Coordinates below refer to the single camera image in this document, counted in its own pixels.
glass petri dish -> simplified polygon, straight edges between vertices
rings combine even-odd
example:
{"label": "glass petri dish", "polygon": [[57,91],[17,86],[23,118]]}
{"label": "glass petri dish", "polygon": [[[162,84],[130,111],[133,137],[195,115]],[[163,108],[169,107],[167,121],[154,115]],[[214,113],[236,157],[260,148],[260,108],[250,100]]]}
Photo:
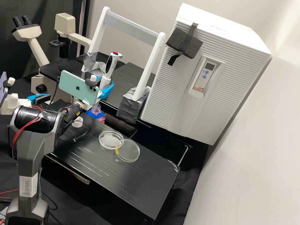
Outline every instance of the glass petri dish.
{"label": "glass petri dish", "polygon": [[115,146],[117,156],[128,163],[137,161],[140,156],[139,146],[131,139],[123,139],[120,142],[121,146]]}
{"label": "glass petri dish", "polygon": [[116,146],[120,148],[123,144],[123,135],[115,130],[106,130],[99,135],[99,142],[102,147],[114,150]]}

label sticker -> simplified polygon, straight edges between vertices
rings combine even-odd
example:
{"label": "label sticker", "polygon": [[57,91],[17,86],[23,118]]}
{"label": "label sticker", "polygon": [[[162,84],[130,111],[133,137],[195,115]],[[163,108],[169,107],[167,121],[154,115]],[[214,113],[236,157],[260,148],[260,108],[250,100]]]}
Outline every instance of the label sticker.
{"label": "label sticker", "polygon": [[38,173],[36,173],[33,177],[19,176],[19,178],[20,196],[33,197],[38,190]]}

white handle frame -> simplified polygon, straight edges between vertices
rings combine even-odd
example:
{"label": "white handle frame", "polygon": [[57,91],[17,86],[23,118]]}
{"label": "white handle frame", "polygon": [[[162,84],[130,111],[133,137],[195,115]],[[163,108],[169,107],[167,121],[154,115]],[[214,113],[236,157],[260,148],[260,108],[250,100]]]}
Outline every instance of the white handle frame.
{"label": "white handle frame", "polygon": [[146,63],[145,69],[142,73],[142,76],[138,82],[137,88],[132,98],[132,100],[137,101],[144,94],[144,89],[148,82],[155,60],[158,56],[159,50],[162,47],[166,34],[163,32],[160,32],[158,34],[148,28],[145,28],[135,22],[132,22],[124,17],[121,17],[111,12],[109,7],[104,7],[98,25],[96,27],[92,42],[88,49],[88,53],[99,51],[106,25],[112,26],[117,30],[122,31],[123,33],[126,33],[140,41],[145,42],[148,45],[153,46],[150,57]]}

black strap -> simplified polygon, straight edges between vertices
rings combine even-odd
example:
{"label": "black strap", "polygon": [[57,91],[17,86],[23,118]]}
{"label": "black strap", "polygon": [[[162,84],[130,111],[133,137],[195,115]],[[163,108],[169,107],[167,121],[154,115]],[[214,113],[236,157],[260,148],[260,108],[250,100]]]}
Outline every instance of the black strap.
{"label": "black strap", "polygon": [[188,47],[188,44],[190,43],[190,41],[194,35],[194,32],[195,32],[197,26],[198,26],[197,23],[193,23],[191,25],[190,30],[188,31],[188,33],[184,39],[184,42],[183,42],[182,46],[180,47],[180,51],[178,51],[175,55],[171,56],[171,58],[168,62],[168,65],[173,66],[175,60],[185,52],[185,50]]}

ribbed white panel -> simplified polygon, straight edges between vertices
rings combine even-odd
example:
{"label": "ribbed white panel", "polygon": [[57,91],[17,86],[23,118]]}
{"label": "ribbed white panel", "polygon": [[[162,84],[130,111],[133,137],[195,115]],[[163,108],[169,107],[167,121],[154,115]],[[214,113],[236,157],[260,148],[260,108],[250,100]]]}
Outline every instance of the ribbed white panel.
{"label": "ribbed white panel", "polygon": [[[188,32],[190,25],[175,21],[173,30],[180,28]],[[182,55],[169,66],[170,57],[177,51],[166,47],[141,118],[168,129],[200,57],[205,55],[224,62],[226,66],[209,96],[201,102],[194,122],[187,133],[181,134],[212,145],[271,55],[200,29],[195,31],[194,37],[203,41],[194,59]]]}

